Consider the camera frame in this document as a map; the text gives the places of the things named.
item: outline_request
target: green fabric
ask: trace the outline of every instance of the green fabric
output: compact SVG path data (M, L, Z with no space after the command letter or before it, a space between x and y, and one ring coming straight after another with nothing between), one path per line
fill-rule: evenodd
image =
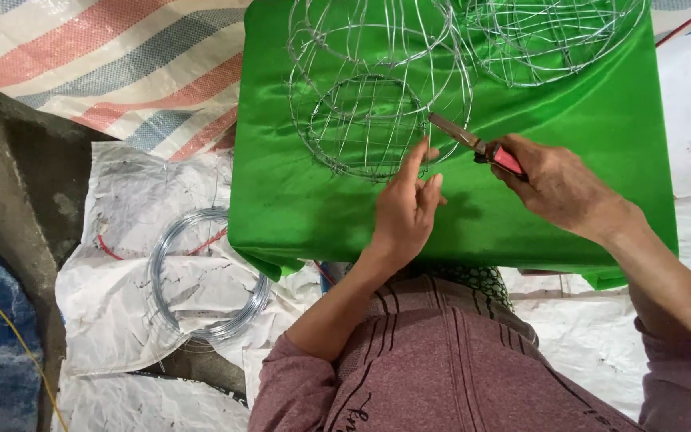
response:
M286 51L291 5L256 0L245 14L228 230L235 250L272 279L300 268L297 258L355 260L370 240L383 188L333 175L293 127L283 82L293 67ZM485 139L516 132L570 148L638 204L677 251L649 14L628 40L580 74L536 88L506 88L481 76L474 101L469 129ZM445 175L449 204L437 210L420 259L581 273L595 288L624 282L605 250L524 209L486 165L473 162L472 152L459 148L426 175L435 172Z

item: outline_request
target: person's left hand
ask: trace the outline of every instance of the person's left hand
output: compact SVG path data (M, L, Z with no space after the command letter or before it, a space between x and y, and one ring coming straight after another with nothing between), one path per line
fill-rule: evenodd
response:
M417 178L423 160L438 155L436 148L428 149L428 138L424 137L405 156L398 173L378 197L375 232L360 260L378 265L387 277L420 254L434 228L436 207L447 203L441 196L441 174L427 181Z

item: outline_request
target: striped tarp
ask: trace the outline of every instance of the striped tarp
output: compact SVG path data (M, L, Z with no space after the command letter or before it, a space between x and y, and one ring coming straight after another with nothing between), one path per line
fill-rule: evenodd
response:
M0 92L161 158L234 144L251 0L0 0Z

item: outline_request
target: person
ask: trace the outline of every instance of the person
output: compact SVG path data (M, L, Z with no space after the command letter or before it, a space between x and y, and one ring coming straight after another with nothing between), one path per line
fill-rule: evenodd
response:
M444 201L441 174L417 179L424 154L437 154L424 139L380 193L359 260L264 360L250 432L691 430L691 271L576 154L497 141L528 182L493 166L495 176L627 276L649 359L639 422L554 370L501 302L428 276L386 283L423 249Z

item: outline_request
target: wire lantern frame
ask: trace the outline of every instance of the wire lantern frame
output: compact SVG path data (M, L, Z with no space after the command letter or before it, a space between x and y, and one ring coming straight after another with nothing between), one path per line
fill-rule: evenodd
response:
M508 86L554 82L593 64L638 25L648 0L469 0L467 44Z
M408 149L433 133L432 108L467 126L473 54L449 1L429 2L435 14L425 16L420 2L294 3L290 111L302 141L333 173L386 182ZM456 148L442 136L432 142L441 152L436 162Z

